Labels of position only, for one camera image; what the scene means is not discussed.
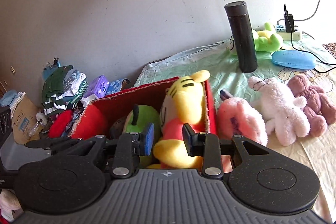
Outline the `green brown round plush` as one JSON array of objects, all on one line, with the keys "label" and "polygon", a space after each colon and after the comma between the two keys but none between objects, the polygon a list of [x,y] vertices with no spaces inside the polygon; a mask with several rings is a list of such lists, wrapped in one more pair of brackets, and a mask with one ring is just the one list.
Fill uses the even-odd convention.
[{"label": "green brown round plush", "polygon": [[149,123],[154,124],[153,144],[155,144],[161,137],[159,113],[151,106],[134,105],[126,118],[122,133],[142,132]]}]

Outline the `yellow tiger plush red shirt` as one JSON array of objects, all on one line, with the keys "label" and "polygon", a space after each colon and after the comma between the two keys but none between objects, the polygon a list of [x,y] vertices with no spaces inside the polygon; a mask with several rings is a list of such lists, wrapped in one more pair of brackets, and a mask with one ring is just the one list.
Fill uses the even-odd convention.
[{"label": "yellow tiger plush red shirt", "polygon": [[177,79],[166,91],[159,113],[162,136],[153,146],[153,156],[159,161],[150,169],[200,169],[203,158],[188,155],[182,128],[189,124],[196,132],[205,130],[206,99],[203,83],[210,72],[201,70]]}]

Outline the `white rabbit plush blue bow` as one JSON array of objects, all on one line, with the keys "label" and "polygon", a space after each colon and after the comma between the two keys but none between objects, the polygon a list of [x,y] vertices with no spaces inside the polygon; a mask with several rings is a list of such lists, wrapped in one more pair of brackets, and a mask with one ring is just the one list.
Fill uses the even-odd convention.
[{"label": "white rabbit plush blue bow", "polygon": [[262,115],[244,98],[234,97],[223,89],[222,100],[217,110],[218,136],[230,140],[233,135],[243,135],[263,146],[268,143],[268,135]]}]

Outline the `white fluffy plush dog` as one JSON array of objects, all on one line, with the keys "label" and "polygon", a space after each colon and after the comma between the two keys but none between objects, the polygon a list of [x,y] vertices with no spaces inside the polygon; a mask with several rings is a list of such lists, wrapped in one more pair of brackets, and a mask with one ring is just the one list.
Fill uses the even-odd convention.
[{"label": "white fluffy plush dog", "polygon": [[309,134],[310,123],[302,111],[307,105],[305,97],[295,97],[290,88],[275,77],[252,76],[248,86],[260,93],[259,106],[268,135],[275,133],[281,145],[289,146]]}]

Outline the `mauve pink teddy plush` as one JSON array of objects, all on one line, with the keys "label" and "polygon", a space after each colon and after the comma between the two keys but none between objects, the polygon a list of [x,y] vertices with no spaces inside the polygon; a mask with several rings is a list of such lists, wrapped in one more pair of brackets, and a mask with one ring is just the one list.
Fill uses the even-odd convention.
[{"label": "mauve pink teddy plush", "polygon": [[292,77],[287,86],[295,97],[303,96],[307,100],[302,111],[310,123],[309,134],[314,137],[323,135],[328,125],[335,123],[335,104],[329,100],[323,88],[311,84],[306,75]]}]

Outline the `red plush item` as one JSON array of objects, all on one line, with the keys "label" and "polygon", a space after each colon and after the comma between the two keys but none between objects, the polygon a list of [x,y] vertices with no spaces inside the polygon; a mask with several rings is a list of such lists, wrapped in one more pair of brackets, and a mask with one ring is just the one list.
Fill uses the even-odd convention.
[{"label": "red plush item", "polygon": [[49,138],[59,138],[72,120],[72,110],[65,110],[54,121],[49,130]]}]

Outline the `brown cardboard box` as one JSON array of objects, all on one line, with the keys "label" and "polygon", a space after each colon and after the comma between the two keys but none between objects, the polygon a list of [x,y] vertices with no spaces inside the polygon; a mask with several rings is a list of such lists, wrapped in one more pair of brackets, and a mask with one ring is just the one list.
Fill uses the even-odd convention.
[{"label": "brown cardboard box", "polygon": [[26,96],[18,103],[12,118],[13,134],[16,143],[26,144],[30,141],[31,136],[29,133],[37,123],[36,115],[38,112],[39,108]]}]

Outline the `red cardboard box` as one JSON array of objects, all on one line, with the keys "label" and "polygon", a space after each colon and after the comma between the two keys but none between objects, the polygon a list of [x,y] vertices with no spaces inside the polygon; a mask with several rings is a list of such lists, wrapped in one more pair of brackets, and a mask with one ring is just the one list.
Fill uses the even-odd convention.
[{"label": "red cardboard box", "polygon": [[[173,77],[171,79],[161,80],[151,84],[141,85],[140,87],[125,89],[121,92],[114,93],[110,96],[93,100],[85,108],[81,115],[73,133],[72,139],[82,138],[89,139],[96,135],[108,135],[108,132],[114,122],[127,116],[135,104],[147,105],[161,110],[163,101],[166,96],[166,90],[172,84],[181,80],[183,77]],[[214,106],[214,99],[211,92],[209,81],[202,83],[205,93],[205,110],[202,121],[191,126],[195,132],[209,132],[217,135],[217,114]],[[178,139],[183,140],[182,135],[183,125],[172,125],[168,129],[168,135],[163,139]]]}]

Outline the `pile of folded clothes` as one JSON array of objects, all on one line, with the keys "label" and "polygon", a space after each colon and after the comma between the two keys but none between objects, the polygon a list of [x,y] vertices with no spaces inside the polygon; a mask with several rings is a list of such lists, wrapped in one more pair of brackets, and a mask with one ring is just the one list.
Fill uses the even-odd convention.
[{"label": "pile of folded clothes", "polygon": [[88,88],[86,74],[73,65],[62,66],[57,57],[45,66],[43,79],[41,102],[48,118],[74,109]]}]

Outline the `purple tissue pack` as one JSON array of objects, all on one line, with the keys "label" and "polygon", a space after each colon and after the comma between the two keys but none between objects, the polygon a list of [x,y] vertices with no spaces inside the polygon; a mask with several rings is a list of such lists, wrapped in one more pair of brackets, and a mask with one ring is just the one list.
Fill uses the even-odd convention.
[{"label": "purple tissue pack", "polygon": [[84,107],[89,105],[92,100],[105,97],[106,91],[109,86],[109,81],[104,75],[95,78],[89,85],[84,93],[81,102]]}]

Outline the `green cartoon bed sheet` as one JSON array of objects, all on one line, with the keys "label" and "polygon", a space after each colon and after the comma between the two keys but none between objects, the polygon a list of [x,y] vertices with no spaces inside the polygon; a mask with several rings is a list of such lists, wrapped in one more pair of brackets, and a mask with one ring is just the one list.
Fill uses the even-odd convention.
[{"label": "green cartoon bed sheet", "polygon": [[[296,75],[306,75],[308,80],[322,87],[332,102],[335,101],[335,71],[329,71],[324,65],[315,70],[298,71],[287,69],[272,63],[269,52],[257,53],[257,69],[252,73],[242,73],[238,59],[231,54],[229,40],[209,46],[201,46],[176,53],[161,61],[152,61],[145,65],[135,85],[140,86],[175,76],[187,76],[199,70],[208,70],[215,106],[219,106],[219,94],[225,89],[235,97],[246,99],[257,107],[262,88],[274,78],[287,83]],[[307,165],[317,174],[321,190],[314,211],[328,222],[335,222],[335,125],[329,125],[320,137],[306,136],[298,138],[293,144],[283,146],[275,134],[269,136],[268,147]]]}]

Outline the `green frog plush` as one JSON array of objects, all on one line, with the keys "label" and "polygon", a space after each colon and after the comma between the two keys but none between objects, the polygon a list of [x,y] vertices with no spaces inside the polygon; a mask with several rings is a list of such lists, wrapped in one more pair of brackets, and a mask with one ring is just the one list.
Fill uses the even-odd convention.
[{"label": "green frog plush", "polygon": [[[252,39],[255,45],[256,52],[275,52],[279,50],[283,45],[283,38],[281,35],[276,33],[274,26],[268,22],[264,23],[264,29],[260,31],[256,31],[252,29]],[[230,43],[227,49],[230,51],[231,54],[237,55],[238,50],[245,49],[243,43],[235,42],[234,37],[230,37]]]}]

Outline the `blue glasses case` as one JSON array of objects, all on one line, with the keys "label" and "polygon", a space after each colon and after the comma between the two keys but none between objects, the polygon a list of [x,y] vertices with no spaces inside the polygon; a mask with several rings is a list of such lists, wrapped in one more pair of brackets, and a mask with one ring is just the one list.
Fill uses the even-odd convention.
[{"label": "blue glasses case", "polygon": [[298,50],[279,50],[273,52],[272,63],[280,67],[308,70],[316,66],[316,58],[307,52]]}]

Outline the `black thermos bottle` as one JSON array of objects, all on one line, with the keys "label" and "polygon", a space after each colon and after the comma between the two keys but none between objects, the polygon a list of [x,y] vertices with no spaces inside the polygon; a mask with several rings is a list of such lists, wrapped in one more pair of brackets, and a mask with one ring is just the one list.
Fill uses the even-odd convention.
[{"label": "black thermos bottle", "polygon": [[257,57],[247,4],[244,1],[227,3],[224,6],[239,61],[243,73],[257,69]]}]

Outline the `white power strip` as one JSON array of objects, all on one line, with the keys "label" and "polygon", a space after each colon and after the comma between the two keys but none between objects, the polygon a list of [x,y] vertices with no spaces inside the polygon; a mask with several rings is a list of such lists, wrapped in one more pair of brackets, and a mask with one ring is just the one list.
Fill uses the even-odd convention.
[{"label": "white power strip", "polygon": [[283,25],[276,24],[274,25],[274,29],[277,34],[279,34],[283,40],[301,40],[302,32],[295,28],[293,33],[286,32],[286,28]]}]

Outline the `black charger plug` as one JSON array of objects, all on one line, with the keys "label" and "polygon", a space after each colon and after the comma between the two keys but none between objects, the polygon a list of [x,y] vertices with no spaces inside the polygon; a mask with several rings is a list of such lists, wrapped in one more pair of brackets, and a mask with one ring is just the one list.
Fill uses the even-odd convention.
[{"label": "black charger plug", "polygon": [[286,9],[286,4],[284,4],[284,20],[286,32],[293,33],[295,31],[294,18],[293,15]]}]

